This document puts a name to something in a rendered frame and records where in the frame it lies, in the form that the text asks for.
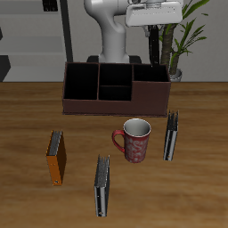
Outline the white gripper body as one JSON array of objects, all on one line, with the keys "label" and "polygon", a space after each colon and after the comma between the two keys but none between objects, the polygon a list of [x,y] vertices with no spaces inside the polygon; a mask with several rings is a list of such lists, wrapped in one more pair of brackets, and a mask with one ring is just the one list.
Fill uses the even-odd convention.
[{"label": "white gripper body", "polygon": [[126,25],[141,27],[179,23],[183,19],[183,1],[142,1],[126,9]]}]

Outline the dark brown desk caddy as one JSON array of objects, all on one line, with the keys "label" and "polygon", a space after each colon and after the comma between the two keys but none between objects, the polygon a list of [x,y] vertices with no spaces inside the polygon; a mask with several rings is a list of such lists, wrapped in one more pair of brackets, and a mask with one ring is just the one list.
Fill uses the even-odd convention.
[{"label": "dark brown desk caddy", "polygon": [[165,117],[170,87],[164,65],[68,62],[63,113]]}]

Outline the black book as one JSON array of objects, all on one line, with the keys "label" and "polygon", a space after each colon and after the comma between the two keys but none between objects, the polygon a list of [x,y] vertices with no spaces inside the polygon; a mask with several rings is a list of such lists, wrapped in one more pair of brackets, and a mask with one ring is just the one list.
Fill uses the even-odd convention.
[{"label": "black book", "polygon": [[94,201],[97,216],[105,217],[108,212],[110,192],[110,157],[98,156],[94,179]]},{"label": "black book", "polygon": [[167,118],[167,131],[165,136],[163,159],[171,161],[174,156],[175,142],[178,133],[179,112],[169,112]]}]

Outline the orange book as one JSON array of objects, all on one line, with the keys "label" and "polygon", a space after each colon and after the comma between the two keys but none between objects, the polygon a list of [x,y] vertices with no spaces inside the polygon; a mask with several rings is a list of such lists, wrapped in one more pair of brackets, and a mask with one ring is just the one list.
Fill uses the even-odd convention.
[{"label": "orange book", "polygon": [[61,186],[67,162],[62,131],[52,131],[45,156],[49,167],[52,185]]}]

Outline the black upright bar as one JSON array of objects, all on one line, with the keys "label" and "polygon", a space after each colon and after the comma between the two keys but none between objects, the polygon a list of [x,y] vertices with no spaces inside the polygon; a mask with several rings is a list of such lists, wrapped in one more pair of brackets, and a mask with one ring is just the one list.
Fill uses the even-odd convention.
[{"label": "black upright bar", "polygon": [[152,67],[158,67],[159,65],[159,29],[157,25],[149,26],[149,49],[150,49],[150,61]]}]

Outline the green pot plant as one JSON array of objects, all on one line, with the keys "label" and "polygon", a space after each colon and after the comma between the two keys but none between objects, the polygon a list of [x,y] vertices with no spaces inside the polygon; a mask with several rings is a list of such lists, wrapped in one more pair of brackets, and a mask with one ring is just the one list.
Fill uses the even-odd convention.
[{"label": "green pot plant", "polygon": [[[205,40],[206,37],[201,37],[200,34],[203,32],[204,25],[198,27],[192,34],[191,28],[195,19],[186,24],[182,23],[169,23],[161,27],[159,40],[162,42],[160,64],[166,65],[170,76],[174,76],[177,73],[177,65],[179,57],[186,53],[189,54],[191,51],[188,47],[193,45],[195,42]],[[175,28],[180,26],[183,37],[180,41],[174,38]]]}]

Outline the small black box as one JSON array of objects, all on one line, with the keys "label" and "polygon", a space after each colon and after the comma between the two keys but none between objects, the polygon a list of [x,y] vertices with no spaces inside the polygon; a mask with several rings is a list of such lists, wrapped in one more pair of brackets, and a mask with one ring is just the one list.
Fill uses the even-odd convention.
[{"label": "small black box", "polygon": [[57,12],[57,0],[42,0],[43,9],[45,12]]}]

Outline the red patterned mug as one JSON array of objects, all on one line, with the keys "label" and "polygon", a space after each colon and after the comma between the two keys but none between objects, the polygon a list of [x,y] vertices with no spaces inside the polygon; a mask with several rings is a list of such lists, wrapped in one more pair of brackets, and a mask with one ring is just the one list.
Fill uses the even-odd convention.
[{"label": "red patterned mug", "polygon": [[[122,130],[112,133],[114,145],[124,153],[130,163],[140,163],[145,159],[151,125],[140,118],[131,118],[125,122]],[[120,134],[124,139],[124,146],[120,146],[115,137]]]}]

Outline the flat black base plate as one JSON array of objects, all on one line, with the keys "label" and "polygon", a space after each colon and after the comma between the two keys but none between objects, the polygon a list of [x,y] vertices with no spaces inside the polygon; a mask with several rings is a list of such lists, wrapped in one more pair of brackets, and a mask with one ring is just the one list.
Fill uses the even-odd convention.
[{"label": "flat black base plate", "polygon": [[[87,58],[87,62],[98,62],[99,56],[98,55],[91,55]],[[142,63],[142,60],[137,55],[130,55],[129,56],[129,62],[130,63]]]}]

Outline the grey shelf with black frame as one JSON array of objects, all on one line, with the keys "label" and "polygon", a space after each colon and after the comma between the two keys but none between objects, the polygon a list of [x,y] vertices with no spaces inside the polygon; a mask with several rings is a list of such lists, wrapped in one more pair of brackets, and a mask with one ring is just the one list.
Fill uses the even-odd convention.
[{"label": "grey shelf with black frame", "polygon": [[0,82],[61,82],[73,61],[68,0],[0,0]]}]

